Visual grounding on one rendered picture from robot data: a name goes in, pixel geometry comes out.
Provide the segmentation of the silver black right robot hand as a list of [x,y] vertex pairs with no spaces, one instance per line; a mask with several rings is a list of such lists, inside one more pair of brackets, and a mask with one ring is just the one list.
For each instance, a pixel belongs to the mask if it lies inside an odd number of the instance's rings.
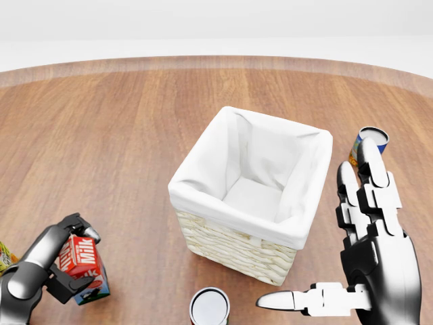
[[402,204],[394,176],[370,137],[358,147],[358,170],[338,168],[338,226],[346,230],[340,253],[347,287],[317,282],[309,290],[261,296],[256,306],[305,316],[349,316],[362,325],[420,325],[421,277],[413,242],[398,221]]

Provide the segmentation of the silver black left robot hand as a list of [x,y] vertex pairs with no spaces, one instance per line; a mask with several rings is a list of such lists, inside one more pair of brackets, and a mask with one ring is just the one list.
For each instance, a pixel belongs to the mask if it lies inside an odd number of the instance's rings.
[[44,286],[48,293],[65,304],[94,280],[92,276],[75,280],[55,264],[72,234],[91,238],[96,243],[101,240],[91,224],[79,213],[74,213],[45,228],[21,260],[3,272],[0,276],[0,325],[29,325]]

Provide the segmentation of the red milk carton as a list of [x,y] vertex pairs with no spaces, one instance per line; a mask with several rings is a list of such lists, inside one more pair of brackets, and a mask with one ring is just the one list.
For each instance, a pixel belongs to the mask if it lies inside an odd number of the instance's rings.
[[102,259],[92,238],[71,235],[59,253],[60,270],[75,280],[94,277],[85,290],[74,296],[78,305],[84,305],[110,295],[108,279]]

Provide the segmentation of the white lined wicker basket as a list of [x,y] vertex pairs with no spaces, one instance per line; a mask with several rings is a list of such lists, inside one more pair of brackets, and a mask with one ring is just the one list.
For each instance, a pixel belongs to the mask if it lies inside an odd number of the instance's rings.
[[332,144],[323,129],[222,108],[168,184],[188,249],[282,285],[308,237]]

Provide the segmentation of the yellow green printed box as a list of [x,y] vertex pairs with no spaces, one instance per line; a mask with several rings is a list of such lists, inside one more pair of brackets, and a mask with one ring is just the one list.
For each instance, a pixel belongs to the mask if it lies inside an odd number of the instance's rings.
[[11,253],[4,243],[0,241],[0,276],[9,266],[19,262],[19,260],[20,259]]

